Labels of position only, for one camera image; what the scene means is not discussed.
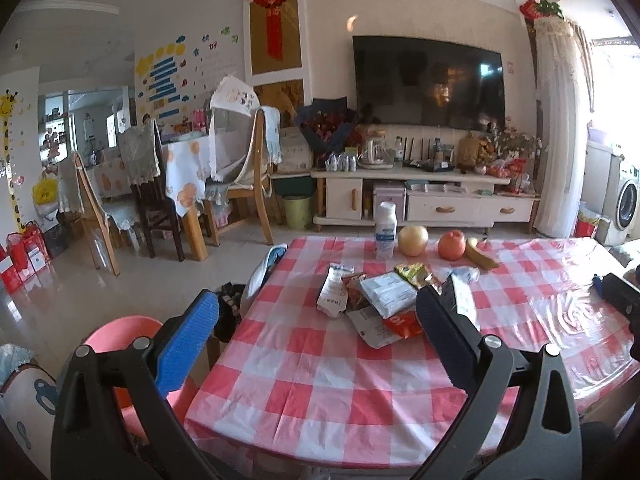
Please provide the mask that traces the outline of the red white checkered tablecloth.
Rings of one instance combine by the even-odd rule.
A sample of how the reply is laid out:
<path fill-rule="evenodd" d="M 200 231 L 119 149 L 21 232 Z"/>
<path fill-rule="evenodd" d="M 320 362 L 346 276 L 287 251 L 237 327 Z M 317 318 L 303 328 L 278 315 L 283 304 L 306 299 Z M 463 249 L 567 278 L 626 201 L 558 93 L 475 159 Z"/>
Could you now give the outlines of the red white checkered tablecloth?
<path fill-rule="evenodd" d="M 477 322 L 508 346 L 556 344 L 580 410 L 638 373 L 623 315 L 592 290 L 620 273 L 589 238 L 488 240 L 498 262 L 471 289 Z M 243 469 L 262 453 L 299 463 L 401 468 L 420 465 L 462 407 L 423 336 L 369 347 L 348 318 L 316 307 L 332 263 L 378 275 L 383 260 L 364 238 L 293 240 L 195 396 L 184 424 L 209 453 Z"/>

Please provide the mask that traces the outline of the white cartoon cushion seat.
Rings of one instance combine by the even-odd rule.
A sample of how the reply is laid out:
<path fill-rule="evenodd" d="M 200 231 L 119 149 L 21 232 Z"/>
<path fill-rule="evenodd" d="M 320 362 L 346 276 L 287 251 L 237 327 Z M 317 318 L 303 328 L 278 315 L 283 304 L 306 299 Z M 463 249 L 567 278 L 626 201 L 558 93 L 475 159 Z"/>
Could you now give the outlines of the white cartoon cushion seat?
<path fill-rule="evenodd" d="M 1 478 L 50 479 L 56 382 L 34 352 L 1 346 Z"/>

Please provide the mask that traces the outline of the dark wooden chair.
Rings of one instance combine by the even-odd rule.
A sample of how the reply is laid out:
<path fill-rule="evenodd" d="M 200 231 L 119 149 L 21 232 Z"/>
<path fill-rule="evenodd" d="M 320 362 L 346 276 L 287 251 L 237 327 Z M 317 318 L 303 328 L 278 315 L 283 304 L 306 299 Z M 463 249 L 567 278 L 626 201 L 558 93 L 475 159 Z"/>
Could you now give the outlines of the dark wooden chair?
<path fill-rule="evenodd" d="M 154 233 L 170 233 L 179 261 L 184 260 L 176 207 L 166 195 L 166 164 L 157 123 L 150 116 L 141 126 L 130 127 L 118 136 L 134 203 L 140 218 L 144 242 L 151 258 L 156 256 Z"/>

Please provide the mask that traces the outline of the lavender storage box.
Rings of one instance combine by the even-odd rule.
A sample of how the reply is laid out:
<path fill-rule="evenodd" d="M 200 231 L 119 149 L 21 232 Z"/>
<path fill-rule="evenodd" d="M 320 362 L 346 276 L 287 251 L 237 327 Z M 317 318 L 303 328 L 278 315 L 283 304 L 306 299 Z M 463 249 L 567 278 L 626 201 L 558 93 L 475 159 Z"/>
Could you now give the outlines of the lavender storage box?
<path fill-rule="evenodd" d="M 383 202 L 393 203 L 396 206 L 396 218 L 398 221 L 405 220 L 406 209 L 406 188 L 399 181 L 375 181 L 373 183 L 373 219 L 378 218 L 378 207 Z"/>

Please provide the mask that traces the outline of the white washing machine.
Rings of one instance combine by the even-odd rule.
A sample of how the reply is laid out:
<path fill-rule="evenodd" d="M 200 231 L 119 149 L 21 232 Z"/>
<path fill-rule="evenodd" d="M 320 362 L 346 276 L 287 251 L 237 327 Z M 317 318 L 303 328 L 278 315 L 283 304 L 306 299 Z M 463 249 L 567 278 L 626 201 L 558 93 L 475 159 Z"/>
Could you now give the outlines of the white washing machine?
<path fill-rule="evenodd" d="M 639 214 L 639 169 L 619 148 L 589 141 L 582 201 L 600 216 L 598 242 L 605 246 L 626 243 Z"/>

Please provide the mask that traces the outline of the white blue yogurt bottle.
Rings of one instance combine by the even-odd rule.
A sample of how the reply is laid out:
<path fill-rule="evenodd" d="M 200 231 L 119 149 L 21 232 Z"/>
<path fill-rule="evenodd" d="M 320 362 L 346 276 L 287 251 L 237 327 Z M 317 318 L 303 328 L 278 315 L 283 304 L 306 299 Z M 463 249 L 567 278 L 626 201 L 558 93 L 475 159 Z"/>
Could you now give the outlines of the white blue yogurt bottle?
<path fill-rule="evenodd" d="M 375 211 L 375 251 L 378 258 L 392 258 L 396 246 L 396 204 L 379 203 Z"/>

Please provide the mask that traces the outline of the wooden dining chair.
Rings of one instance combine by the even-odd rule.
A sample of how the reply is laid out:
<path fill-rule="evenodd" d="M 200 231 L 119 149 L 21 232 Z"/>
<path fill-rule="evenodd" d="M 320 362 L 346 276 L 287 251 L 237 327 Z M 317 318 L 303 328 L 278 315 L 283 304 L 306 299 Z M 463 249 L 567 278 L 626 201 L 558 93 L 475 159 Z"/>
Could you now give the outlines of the wooden dining chair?
<path fill-rule="evenodd" d="M 206 226 L 215 246 L 220 245 L 214 203 L 221 198 L 228 200 L 254 200 L 257 217 L 265 241 L 273 245 L 273 235 L 267 204 L 270 203 L 278 223 L 283 220 L 282 209 L 274 190 L 273 169 L 280 160 L 280 112 L 272 106 L 260 106 L 255 110 L 250 132 L 248 152 L 239 171 L 229 181 L 213 181 L 205 187 L 203 200 Z"/>

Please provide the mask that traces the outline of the dining table with floral cloth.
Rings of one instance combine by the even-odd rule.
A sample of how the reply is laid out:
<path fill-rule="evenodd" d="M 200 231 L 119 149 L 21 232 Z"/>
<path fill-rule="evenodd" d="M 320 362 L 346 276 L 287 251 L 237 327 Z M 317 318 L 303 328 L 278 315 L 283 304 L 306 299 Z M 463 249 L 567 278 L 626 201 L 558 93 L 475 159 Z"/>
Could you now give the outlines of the dining table with floral cloth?
<path fill-rule="evenodd" d="M 118 152 L 118 157 L 89 172 L 104 200 L 114 200 L 121 195 L 134 198 L 119 149 Z M 180 234 L 186 233 L 193 258 L 204 261 L 208 257 L 204 237 L 210 237 L 203 207 L 206 180 L 210 177 L 209 137 L 189 132 L 162 144 L 162 152 L 166 164 L 166 195 L 176 207 Z"/>

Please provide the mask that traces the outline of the red gift bags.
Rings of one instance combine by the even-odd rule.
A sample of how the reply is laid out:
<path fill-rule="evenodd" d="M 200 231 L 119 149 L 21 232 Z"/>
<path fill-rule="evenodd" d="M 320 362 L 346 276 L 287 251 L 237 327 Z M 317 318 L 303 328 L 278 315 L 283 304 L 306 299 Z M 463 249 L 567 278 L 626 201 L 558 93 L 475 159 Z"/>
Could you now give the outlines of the red gift bags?
<path fill-rule="evenodd" d="M 1 281 L 13 294 L 51 261 L 43 232 L 35 221 L 28 222 L 21 233 L 10 233 L 1 247 Z"/>

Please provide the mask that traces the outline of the dark wrapped flower bouquet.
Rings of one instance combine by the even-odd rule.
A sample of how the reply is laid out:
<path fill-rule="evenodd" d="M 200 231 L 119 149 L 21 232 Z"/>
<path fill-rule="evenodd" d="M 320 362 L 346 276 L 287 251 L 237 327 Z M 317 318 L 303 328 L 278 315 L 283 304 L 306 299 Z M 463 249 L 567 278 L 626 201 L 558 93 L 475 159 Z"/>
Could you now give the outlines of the dark wrapped flower bouquet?
<path fill-rule="evenodd" d="M 294 124 L 315 155 L 343 151 L 357 122 L 357 112 L 348 106 L 346 96 L 313 99 L 296 110 Z"/>

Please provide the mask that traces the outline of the black flat screen television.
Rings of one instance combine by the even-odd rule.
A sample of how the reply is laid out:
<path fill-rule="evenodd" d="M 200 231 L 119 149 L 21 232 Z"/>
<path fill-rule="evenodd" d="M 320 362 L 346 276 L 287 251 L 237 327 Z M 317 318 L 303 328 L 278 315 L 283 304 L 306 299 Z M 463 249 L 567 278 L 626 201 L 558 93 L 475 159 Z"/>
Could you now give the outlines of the black flat screen television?
<path fill-rule="evenodd" d="M 498 52 L 393 36 L 356 36 L 352 48 L 366 124 L 484 131 L 506 123 Z"/>

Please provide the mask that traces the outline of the electric kettle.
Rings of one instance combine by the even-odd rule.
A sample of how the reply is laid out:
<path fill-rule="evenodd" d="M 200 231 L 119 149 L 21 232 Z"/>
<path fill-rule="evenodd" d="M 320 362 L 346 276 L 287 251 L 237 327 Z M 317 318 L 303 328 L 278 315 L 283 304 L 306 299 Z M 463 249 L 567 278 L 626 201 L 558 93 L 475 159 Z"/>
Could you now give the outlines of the electric kettle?
<path fill-rule="evenodd" d="M 368 136 L 363 140 L 358 156 L 358 165 L 364 169 L 390 169 L 393 167 L 393 156 L 387 151 L 382 136 Z"/>

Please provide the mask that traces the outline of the white lace covered air conditioner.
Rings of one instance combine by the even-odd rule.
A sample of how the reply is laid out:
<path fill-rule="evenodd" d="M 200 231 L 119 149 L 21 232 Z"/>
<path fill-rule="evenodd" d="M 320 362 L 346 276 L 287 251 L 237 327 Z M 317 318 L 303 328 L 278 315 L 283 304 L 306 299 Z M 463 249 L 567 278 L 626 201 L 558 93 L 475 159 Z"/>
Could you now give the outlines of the white lace covered air conditioner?
<path fill-rule="evenodd" d="M 557 16 L 534 21 L 537 92 L 544 157 L 535 229 L 551 238 L 574 232 L 585 179 L 594 90 L 591 48 L 577 24 Z"/>

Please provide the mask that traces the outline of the red apple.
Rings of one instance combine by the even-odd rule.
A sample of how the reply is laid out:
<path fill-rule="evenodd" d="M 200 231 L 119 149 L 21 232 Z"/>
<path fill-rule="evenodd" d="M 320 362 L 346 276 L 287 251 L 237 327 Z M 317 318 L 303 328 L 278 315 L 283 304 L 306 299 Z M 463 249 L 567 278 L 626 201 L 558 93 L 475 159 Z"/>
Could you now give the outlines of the red apple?
<path fill-rule="evenodd" d="M 447 261 L 457 261 L 465 254 L 466 238 L 459 230 L 448 231 L 440 237 L 437 244 L 439 257 Z"/>

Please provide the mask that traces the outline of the red snack wrapper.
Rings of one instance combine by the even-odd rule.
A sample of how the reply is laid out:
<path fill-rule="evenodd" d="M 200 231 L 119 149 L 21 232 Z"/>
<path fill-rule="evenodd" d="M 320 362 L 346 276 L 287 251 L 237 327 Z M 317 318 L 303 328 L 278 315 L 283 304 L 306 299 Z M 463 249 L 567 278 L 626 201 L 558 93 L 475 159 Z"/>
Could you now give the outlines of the red snack wrapper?
<path fill-rule="evenodd" d="M 415 310 L 403 310 L 383 321 L 384 325 L 401 339 L 409 339 L 423 334 L 423 328 Z"/>

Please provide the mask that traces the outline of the white paper package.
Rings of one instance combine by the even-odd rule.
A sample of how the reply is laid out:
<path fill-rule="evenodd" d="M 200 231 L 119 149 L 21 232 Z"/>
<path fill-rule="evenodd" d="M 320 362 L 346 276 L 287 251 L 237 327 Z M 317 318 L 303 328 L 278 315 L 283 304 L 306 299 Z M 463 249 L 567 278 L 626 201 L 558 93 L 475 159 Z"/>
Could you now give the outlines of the white paper package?
<path fill-rule="evenodd" d="M 416 304 L 416 289 L 396 272 L 365 278 L 359 287 L 384 320 Z"/>

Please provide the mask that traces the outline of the giraffe height wall sticker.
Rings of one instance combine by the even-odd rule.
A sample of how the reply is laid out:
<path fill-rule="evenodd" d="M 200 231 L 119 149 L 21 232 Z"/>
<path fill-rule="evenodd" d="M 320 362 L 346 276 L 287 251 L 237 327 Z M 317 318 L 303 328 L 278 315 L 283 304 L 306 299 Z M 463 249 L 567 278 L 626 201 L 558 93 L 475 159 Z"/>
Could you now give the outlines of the giraffe height wall sticker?
<path fill-rule="evenodd" d="M 18 204 L 16 196 L 16 184 L 14 183 L 14 178 L 17 176 L 17 173 L 14 171 L 12 166 L 13 158 L 11 154 L 11 119 L 16 103 L 17 92 L 11 92 L 9 89 L 6 89 L 6 92 L 1 96 L 1 142 L 2 156 L 4 160 L 4 175 L 6 176 L 6 186 L 8 187 L 11 211 L 16 224 L 16 230 L 17 232 L 23 233 L 25 225 L 22 220 L 20 205 Z"/>

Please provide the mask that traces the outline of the green waste bin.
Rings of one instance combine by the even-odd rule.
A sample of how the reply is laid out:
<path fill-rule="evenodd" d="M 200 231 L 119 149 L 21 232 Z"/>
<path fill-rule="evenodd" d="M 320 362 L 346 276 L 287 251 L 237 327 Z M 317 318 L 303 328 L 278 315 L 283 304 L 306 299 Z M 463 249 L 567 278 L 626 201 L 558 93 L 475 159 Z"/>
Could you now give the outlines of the green waste bin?
<path fill-rule="evenodd" d="M 286 225 L 295 231 L 307 229 L 312 222 L 310 196 L 283 197 Z"/>

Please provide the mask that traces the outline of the green yellow snack bag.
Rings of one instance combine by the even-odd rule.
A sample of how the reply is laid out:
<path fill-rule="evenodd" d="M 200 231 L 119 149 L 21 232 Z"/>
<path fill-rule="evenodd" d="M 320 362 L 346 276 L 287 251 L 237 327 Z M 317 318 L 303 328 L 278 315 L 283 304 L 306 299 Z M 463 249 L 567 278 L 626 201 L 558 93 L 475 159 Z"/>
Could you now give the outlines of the green yellow snack bag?
<path fill-rule="evenodd" d="M 395 266 L 395 272 L 416 290 L 431 287 L 435 292 L 442 292 L 442 281 L 425 263 L 405 263 Z"/>

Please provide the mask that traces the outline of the yellow banana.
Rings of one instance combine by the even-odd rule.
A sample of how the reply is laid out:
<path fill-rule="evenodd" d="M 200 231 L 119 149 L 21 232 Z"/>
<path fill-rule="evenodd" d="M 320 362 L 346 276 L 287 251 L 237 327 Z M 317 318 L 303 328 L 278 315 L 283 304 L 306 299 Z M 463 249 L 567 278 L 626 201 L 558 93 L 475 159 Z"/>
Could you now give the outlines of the yellow banana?
<path fill-rule="evenodd" d="M 496 270 L 499 263 L 477 248 L 478 240 L 470 237 L 465 241 L 465 257 L 485 271 Z"/>

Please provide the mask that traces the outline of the white striped wrapper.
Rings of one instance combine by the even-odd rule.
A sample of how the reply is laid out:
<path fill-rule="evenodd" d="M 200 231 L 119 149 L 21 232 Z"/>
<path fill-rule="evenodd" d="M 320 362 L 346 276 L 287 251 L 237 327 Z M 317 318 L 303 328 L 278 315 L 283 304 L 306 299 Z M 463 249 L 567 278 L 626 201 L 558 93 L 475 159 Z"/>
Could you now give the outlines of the white striped wrapper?
<path fill-rule="evenodd" d="M 351 266 L 330 263 L 320 287 L 316 307 L 329 318 L 338 318 L 347 307 L 348 292 L 343 278 L 354 274 Z"/>

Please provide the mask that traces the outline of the white TV cabinet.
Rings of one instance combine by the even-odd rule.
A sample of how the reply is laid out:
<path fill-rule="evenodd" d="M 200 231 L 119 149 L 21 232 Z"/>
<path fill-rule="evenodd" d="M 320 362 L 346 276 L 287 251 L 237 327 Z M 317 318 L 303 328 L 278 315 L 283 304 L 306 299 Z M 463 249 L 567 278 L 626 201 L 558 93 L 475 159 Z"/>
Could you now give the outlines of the white TV cabinet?
<path fill-rule="evenodd" d="M 399 181 L 405 185 L 405 220 L 398 221 L 400 226 L 489 230 L 497 223 L 523 223 L 531 228 L 539 207 L 535 194 L 508 192 L 507 178 L 462 174 L 458 170 L 314 170 L 311 177 L 317 183 L 314 225 L 318 229 L 372 226 L 375 181 Z"/>

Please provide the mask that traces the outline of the pink plastic trash bucket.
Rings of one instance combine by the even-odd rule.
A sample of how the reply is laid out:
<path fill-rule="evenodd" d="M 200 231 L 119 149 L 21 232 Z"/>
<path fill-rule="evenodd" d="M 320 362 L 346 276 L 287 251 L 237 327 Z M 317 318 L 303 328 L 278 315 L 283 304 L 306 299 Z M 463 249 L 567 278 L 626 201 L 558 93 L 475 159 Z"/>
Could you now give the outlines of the pink plastic trash bucket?
<path fill-rule="evenodd" d="M 149 376 L 148 382 L 152 382 L 151 369 L 143 363 L 144 350 L 132 350 L 131 346 L 136 339 L 141 337 L 153 341 L 154 336 L 163 327 L 163 323 L 155 318 L 145 315 L 129 315 L 124 318 L 116 318 L 111 322 L 94 330 L 85 340 L 95 354 L 119 352 L 120 356 L 110 359 L 114 365 L 108 368 L 122 370 L 124 378 L 117 381 L 114 387 L 117 405 L 122 413 L 125 429 L 128 434 L 148 442 L 142 422 L 134 405 L 134 398 L 130 394 L 130 387 L 140 382 L 140 377 Z"/>

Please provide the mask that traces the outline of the light wooden chair left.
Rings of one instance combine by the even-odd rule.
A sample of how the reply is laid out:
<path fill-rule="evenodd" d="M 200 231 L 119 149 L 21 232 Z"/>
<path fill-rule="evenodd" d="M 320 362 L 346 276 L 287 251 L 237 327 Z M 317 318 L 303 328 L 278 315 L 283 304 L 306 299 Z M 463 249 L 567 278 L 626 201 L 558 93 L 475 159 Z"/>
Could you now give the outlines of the light wooden chair left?
<path fill-rule="evenodd" d="M 132 196 L 121 195 L 104 202 L 80 155 L 71 152 L 58 163 L 58 211 L 77 217 L 96 270 L 109 268 L 119 276 L 113 240 L 122 233 L 136 237 L 139 215 Z"/>

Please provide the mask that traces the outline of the yellow pear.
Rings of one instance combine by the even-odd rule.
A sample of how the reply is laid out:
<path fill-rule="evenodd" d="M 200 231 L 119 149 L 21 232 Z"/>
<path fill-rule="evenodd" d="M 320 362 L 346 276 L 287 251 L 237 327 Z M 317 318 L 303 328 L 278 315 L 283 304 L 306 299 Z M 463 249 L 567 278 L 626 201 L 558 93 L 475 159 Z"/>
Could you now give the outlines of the yellow pear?
<path fill-rule="evenodd" d="M 398 248 L 407 257 L 419 257 L 428 244 L 428 231 L 424 226 L 404 226 L 398 232 Z"/>

